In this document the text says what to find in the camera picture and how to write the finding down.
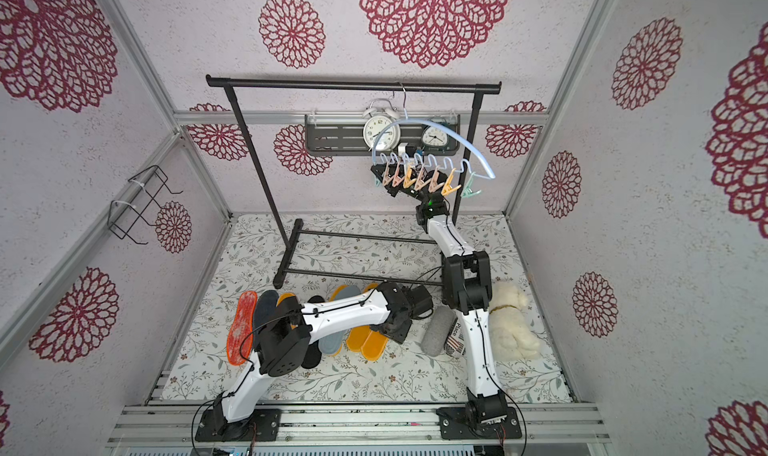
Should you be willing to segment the light blue clip hanger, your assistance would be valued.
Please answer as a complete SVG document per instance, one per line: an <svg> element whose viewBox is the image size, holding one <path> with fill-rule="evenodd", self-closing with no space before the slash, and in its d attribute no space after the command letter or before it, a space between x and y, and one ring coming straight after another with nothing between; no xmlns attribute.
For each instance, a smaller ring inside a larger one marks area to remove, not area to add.
<svg viewBox="0 0 768 456"><path fill-rule="evenodd" d="M406 106L402 107L402 111L399 114L399 119L405 116L411 117ZM459 166L455 166L449 156L439 160L435 154L427 154L422 148L409 153L407 147L400 144L400 142L389 151L371 151L371 161L373 165L401 163L403 166L412 167L415 171L418 171L420 180L428 182L428 192L438 192L443 196L450 194L457 194L464 198L476 196L478 193L471 189L473 179L478 177L486 180L483 178L485 171L476 157L471 158L471 165L469 167L463 165L462 160Z"/></svg>

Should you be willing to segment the orange yellow insole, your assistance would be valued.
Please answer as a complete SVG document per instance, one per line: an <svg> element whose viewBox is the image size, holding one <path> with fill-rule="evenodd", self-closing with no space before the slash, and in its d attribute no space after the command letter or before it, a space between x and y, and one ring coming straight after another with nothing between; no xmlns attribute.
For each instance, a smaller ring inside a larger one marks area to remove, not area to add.
<svg viewBox="0 0 768 456"><path fill-rule="evenodd" d="M277 301L277 306L280 306L285 300L290 299L296 299L296 295L294 293L284 293L280 295Z"/></svg>

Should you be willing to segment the dark grey felt insole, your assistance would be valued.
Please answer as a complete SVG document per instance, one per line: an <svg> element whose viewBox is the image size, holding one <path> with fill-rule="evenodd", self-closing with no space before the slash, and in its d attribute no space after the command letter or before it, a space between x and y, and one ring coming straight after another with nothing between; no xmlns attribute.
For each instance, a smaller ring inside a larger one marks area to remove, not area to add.
<svg viewBox="0 0 768 456"><path fill-rule="evenodd" d="M259 296L252 315L252 332L254 337L257 337L265 325L272 320L278 299L279 293L276 290L267 290Z"/></svg>

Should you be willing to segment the white dotted foam insole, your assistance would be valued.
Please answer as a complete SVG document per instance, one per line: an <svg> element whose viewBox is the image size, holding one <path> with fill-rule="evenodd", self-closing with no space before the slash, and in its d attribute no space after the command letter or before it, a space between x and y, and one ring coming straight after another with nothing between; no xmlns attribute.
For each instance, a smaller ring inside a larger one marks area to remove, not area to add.
<svg viewBox="0 0 768 456"><path fill-rule="evenodd" d="M319 304L324 303L325 300L320 295L314 295L308 300L308 302L312 304ZM317 336L312 336L312 342L308 346L301 366L307 370L313 369L320 364L321 360L322 352L319 349L319 338Z"/></svg>

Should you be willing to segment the red translucent gel insole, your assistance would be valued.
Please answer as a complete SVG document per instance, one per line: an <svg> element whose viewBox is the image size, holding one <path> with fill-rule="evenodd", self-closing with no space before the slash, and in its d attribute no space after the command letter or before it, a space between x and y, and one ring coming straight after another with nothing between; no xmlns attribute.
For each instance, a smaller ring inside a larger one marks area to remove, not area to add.
<svg viewBox="0 0 768 456"><path fill-rule="evenodd" d="M255 291L245 291L238 299L226 340L226 355L232 366L246 362L253 346L253 315L258 302Z"/></svg>

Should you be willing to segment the yellow-edged grey felt insole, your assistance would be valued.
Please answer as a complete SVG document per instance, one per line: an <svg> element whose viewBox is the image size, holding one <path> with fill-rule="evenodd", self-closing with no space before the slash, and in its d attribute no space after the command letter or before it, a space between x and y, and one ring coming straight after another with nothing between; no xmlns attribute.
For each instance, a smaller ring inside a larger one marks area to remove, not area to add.
<svg viewBox="0 0 768 456"><path fill-rule="evenodd" d="M346 288L346 285L339 286L331 295L329 301L334 302L335 300L340 299L340 294L344 294ZM321 348L321 352L329 356L338 355L341 351L343 337L344 333L335 333L334 335L329 336L329 341Z"/></svg>

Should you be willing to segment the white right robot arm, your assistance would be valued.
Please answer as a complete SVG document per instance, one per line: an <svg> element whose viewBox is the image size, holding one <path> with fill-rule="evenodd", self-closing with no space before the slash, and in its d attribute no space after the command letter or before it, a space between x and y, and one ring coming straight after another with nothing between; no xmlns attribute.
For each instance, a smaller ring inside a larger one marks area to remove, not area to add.
<svg viewBox="0 0 768 456"><path fill-rule="evenodd" d="M442 303L461 325L467 370L465 416L457 424L476 436L527 439L524 416L516 402L497 381L491 349L490 306L493 297L490 258L475 250L452 220L449 204L442 194L450 178L438 170L427 176L438 188L430 192L420 181L406 185L406 172L390 165L371 166L374 177L387 192L409 195L419 201L416 220L442 252Z"/></svg>

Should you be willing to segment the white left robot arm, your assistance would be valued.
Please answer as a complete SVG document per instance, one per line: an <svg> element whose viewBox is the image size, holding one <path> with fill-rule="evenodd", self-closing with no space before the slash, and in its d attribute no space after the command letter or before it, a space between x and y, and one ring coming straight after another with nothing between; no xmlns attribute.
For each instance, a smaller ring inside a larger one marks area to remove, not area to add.
<svg viewBox="0 0 768 456"><path fill-rule="evenodd" d="M237 349L245 366L231 389L204 403L202 412L193 417L191 441L244 441L252 436L273 440L274 434L254 427L259 418L257 403L275 379L300 368L311 345L357 327L369 327L401 344L412 322L433 308L425 286L407 289L396 282L382 282L335 301L285 300L241 338Z"/></svg>

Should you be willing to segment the small green alarm clock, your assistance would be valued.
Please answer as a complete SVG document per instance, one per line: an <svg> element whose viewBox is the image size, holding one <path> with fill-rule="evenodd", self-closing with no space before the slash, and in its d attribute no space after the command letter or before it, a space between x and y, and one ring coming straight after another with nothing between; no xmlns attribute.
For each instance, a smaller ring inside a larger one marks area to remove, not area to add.
<svg viewBox="0 0 768 456"><path fill-rule="evenodd" d="M448 148L451 137L439 127L424 125L421 135L421 145L424 150L444 151Z"/></svg>

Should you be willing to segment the white twin-bell alarm clock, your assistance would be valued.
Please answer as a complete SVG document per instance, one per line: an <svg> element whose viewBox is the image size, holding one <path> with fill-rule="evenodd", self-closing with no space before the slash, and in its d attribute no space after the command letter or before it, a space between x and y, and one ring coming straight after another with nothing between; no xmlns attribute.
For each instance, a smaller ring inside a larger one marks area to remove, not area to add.
<svg viewBox="0 0 768 456"><path fill-rule="evenodd" d="M395 124L399 111L389 99L373 99L363 112L363 140L371 151L392 150L400 142L401 130Z"/></svg>

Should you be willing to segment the grey felt roll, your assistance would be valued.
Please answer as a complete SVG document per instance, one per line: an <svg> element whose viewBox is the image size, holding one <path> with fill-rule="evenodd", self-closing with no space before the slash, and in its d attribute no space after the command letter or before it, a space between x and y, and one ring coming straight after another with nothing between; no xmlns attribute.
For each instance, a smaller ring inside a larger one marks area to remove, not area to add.
<svg viewBox="0 0 768 456"><path fill-rule="evenodd" d="M447 306L437 307L420 342L422 352L430 357L439 356L455 321L456 315L452 309Z"/></svg>

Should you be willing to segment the black metal clothes rack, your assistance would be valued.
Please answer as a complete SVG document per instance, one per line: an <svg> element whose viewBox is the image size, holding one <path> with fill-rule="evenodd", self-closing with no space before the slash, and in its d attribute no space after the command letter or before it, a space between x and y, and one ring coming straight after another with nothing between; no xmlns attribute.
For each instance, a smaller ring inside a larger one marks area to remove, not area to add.
<svg viewBox="0 0 768 456"><path fill-rule="evenodd" d="M234 115L238 128L245 140L249 150L252 164L256 170L259 182L266 196L273 218L277 224L279 233L285 244L285 251L277 272L273 278L273 286L277 289L283 287L286 276L292 272L290 264L295 254L295 250L301 235L308 231L303 226L303 221L297 219L291 233L287 233L282 222L279 210L275 203L272 191L269 187L267 176L259 160L257 151L253 144L252 136L248 129L248 124L240 107L236 94L238 88L262 88L262 89L296 89L296 90L328 90L328 91L391 91L398 90L403 93L446 93L446 94L471 94L473 96L472 111L470 114L468 133L465 137L459 135L438 123L426 119L412 118L405 116L395 121L398 126L401 124L419 123L432 125L443 129L450 137L458 142L463 148L462 164L469 167L471 158L476 157L482 165L486 180L494 180L495 172L483 154L473 145L476 128L478 125L480 110L482 108L483 98L486 95L498 95L501 92L502 84L448 84L448 83L394 83L394 82L360 82L360 81L332 81L332 80L297 80L297 79L254 79L254 78L231 78L214 77L207 75L205 77L207 84L212 88L221 88L224 90L231 106L231 112Z"/></svg>

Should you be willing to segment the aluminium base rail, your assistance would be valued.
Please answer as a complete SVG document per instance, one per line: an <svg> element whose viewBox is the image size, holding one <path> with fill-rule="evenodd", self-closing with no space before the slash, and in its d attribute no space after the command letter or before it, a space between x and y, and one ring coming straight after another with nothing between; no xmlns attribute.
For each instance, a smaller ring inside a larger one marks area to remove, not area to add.
<svg viewBox="0 0 768 456"><path fill-rule="evenodd" d="M259 404L225 435L199 406L127 406L108 454L611 455L594 404L520 404L501 425L471 430L461 403Z"/></svg>

